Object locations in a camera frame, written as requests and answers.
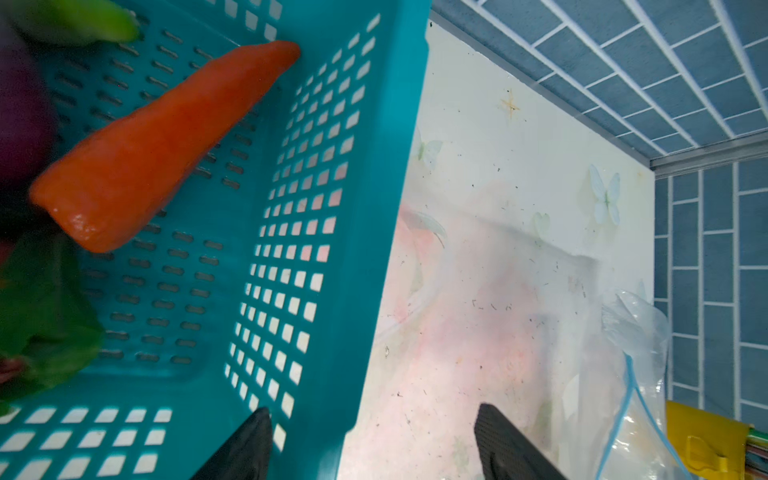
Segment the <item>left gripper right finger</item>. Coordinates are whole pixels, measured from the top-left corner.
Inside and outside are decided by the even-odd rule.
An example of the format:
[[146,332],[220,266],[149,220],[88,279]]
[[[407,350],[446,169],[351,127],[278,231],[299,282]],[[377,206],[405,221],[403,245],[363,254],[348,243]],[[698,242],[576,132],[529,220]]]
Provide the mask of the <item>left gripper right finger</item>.
[[474,434],[486,480],[566,479],[494,405],[479,406]]

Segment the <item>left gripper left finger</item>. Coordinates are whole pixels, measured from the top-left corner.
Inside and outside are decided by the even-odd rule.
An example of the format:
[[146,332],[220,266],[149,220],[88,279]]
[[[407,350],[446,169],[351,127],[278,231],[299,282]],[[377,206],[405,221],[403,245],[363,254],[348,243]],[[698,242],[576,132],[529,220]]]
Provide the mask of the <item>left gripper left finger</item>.
[[272,452],[269,410],[257,408],[191,480],[265,480]]

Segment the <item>clear zip top bag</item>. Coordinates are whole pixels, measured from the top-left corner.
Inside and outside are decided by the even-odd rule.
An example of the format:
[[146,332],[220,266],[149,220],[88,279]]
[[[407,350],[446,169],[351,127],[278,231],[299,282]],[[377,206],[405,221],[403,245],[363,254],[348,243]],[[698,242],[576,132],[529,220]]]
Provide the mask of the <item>clear zip top bag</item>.
[[567,479],[688,479],[667,436],[671,325],[626,290],[606,294],[563,392],[554,464]]

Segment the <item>teal plastic basket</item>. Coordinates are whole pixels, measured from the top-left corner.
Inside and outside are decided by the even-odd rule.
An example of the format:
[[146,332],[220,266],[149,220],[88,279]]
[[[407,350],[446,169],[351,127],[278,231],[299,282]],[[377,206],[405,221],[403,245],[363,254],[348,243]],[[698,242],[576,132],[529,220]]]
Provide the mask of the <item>teal plastic basket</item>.
[[287,71],[130,242],[81,251],[105,334],[1,420],[5,479],[190,479],[259,407],[266,479],[333,479],[354,427],[426,71],[426,1],[130,1],[128,44],[31,46],[55,154],[234,48]]

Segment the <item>purple toy onion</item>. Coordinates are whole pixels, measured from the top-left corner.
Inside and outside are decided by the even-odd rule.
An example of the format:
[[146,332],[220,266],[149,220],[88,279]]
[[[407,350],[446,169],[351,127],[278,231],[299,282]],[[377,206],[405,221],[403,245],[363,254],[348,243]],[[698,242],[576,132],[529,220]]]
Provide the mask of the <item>purple toy onion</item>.
[[49,161],[55,111],[26,43],[1,20],[1,185],[20,185]]

